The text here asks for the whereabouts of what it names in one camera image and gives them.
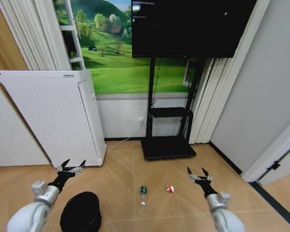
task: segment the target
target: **white air purifier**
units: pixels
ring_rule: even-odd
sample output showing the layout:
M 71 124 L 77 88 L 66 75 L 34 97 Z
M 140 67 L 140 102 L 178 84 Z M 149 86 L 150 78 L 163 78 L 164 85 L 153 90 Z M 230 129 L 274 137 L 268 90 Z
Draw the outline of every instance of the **white air purifier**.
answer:
M 0 71 L 53 166 L 101 166 L 106 145 L 89 70 Z

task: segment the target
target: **herringbone floor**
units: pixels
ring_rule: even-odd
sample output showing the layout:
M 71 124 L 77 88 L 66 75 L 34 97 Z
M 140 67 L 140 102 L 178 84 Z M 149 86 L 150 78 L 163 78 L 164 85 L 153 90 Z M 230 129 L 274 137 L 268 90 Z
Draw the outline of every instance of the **herringbone floor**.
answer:
M 216 231 L 201 188 L 188 179 L 187 166 L 196 175 L 204 167 L 214 176 L 213 188 L 231 194 L 229 209 L 243 221 L 246 231 L 290 231 L 290 225 L 209 145 L 192 147 L 197 157 L 151 162 L 144 160 L 139 141 L 108 148 L 102 167 L 85 168 L 67 182 L 43 231 L 60 231 L 64 205 L 82 191 L 95 192 L 100 199 L 102 232 Z M 50 166 L 0 168 L 0 232 L 20 207 L 32 202 L 31 184 L 55 177 Z M 147 186 L 145 207 L 141 206 L 141 185 Z M 167 185 L 173 185 L 175 193 L 166 192 Z
M 265 185 L 263 188 L 290 212 L 290 175 Z

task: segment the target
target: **black trash bin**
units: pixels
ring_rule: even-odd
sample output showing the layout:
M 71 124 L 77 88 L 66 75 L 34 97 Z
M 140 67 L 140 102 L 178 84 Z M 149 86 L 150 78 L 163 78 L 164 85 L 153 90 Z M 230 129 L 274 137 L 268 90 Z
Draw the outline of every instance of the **black trash bin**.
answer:
M 97 232 L 101 226 L 97 195 L 82 192 L 72 197 L 62 211 L 60 226 L 63 232 Z

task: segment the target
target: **door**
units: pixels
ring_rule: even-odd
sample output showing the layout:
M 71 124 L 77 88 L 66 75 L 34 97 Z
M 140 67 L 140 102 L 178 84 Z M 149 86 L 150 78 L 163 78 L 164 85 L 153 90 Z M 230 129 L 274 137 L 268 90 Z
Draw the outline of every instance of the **door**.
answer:
M 258 179 L 262 185 L 269 184 L 275 180 L 283 178 L 290 174 L 290 149 L 278 160 L 276 160 L 271 167 L 269 167 L 264 174 Z

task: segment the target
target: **bottle label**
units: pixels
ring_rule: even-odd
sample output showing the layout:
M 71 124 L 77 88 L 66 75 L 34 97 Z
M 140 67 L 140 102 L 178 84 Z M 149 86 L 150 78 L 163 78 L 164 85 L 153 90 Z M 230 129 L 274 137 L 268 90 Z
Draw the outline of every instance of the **bottle label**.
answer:
M 141 193 L 147 193 L 147 187 L 141 186 Z

